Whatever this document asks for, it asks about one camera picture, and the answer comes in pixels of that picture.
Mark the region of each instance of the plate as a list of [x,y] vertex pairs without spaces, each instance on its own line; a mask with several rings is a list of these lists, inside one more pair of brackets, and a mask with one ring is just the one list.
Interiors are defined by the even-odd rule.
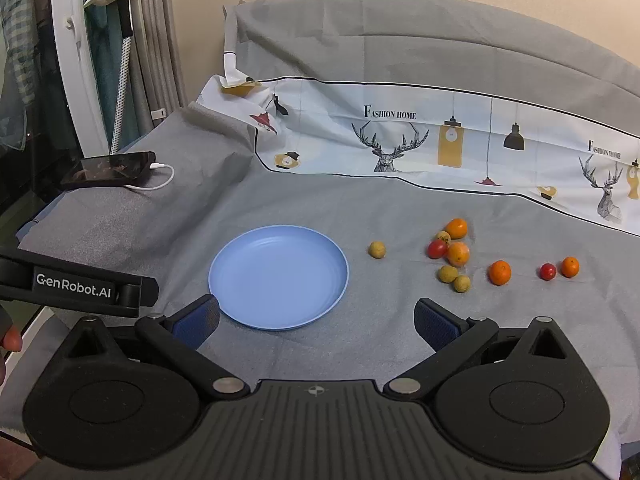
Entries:
[[262,330],[297,328],[324,316],[348,281],[341,248],[295,225],[260,227],[234,238],[209,269],[209,290],[220,310]]

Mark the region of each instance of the plaid cloth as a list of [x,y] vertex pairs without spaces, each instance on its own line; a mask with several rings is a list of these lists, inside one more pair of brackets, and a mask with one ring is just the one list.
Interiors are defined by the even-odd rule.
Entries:
[[18,93],[27,106],[35,100],[36,71],[34,46],[36,38],[33,0],[0,0],[2,29]]

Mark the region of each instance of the human hand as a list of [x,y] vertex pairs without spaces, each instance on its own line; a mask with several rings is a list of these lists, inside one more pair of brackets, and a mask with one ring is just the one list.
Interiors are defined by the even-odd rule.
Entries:
[[[19,352],[22,350],[22,337],[20,336],[20,331],[15,325],[13,325],[4,335],[0,346],[11,352]],[[4,359],[0,359],[0,384],[4,383],[5,373],[6,369],[4,367]]]

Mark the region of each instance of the circular black cover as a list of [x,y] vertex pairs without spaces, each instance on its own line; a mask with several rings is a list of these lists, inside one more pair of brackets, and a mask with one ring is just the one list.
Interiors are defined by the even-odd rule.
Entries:
[[480,460],[550,470],[583,460],[601,443],[609,410],[593,379],[564,359],[530,356],[468,368],[435,397],[450,438]]
[[143,462],[195,424],[198,396],[180,375],[134,362],[83,361],[34,388],[24,405],[31,441],[53,460],[87,469]]

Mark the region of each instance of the deer antler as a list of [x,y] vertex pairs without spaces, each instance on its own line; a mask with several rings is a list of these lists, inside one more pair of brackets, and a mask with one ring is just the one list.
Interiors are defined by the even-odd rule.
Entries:
[[611,187],[614,184],[616,184],[620,180],[620,176],[622,175],[622,170],[620,170],[620,173],[618,173],[618,163],[616,162],[616,169],[613,172],[613,178],[611,177],[611,172],[609,171],[609,176],[607,177],[607,180],[604,183],[604,187]]
[[353,133],[356,134],[358,136],[358,138],[360,139],[360,142],[363,143],[365,146],[369,146],[370,148],[373,148],[373,153],[375,153],[377,156],[380,156],[380,155],[382,155],[382,146],[380,146],[376,142],[376,134],[373,134],[373,137],[371,137],[371,140],[369,140],[369,138],[365,137],[365,135],[364,135],[364,129],[367,127],[367,125],[370,122],[371,121],[367,121],[367,123],[364,124],[363,127],[361,127],[359,133],[356,131],[356,127],[355,127],[355,125],[353,123],[351,123],[351,127],[353,128]]
[[404,135],[402,135],[402,145],[400,145],[400,146],[396,147],[396,149],[394,149],[394,152],[391,154],[391,156],[393,158],[398,158],[398,157],[402,156],[402,152],[408,152],[409,150],[415,150],[416,148],[418,148],[424,142],[424,140],[429,135],[429,131],[427,130],[427,133],[424,134],[424,137],[422,139],[420,139],[420,133],[418,132],[418,130],[416,130],[414,124],[413,123],[409,123],[409,124],[411,125],[411,127],[414,129],[414,132],[415,132],[414,140],[412,140],[411,142],[409,142],[409,144],[407,144],[406,143],[406,139],[404,138]]
[[593,155],[590,155],[589,158],[584,161],[584,164],[582,163],[582,159],[578,157],[578,160],[580,160],[580,166],[582,167],[582,174],[589,182],[591,182],[591,187],[597,187],[601,189],[603,186],[598,186],[598,183],[596,182],[596,178],[595,176],[593,176],[593,174],[596,172],[596,168],[591,169],[589,167],[589,161],[591,160],[591,157],[593,157]]

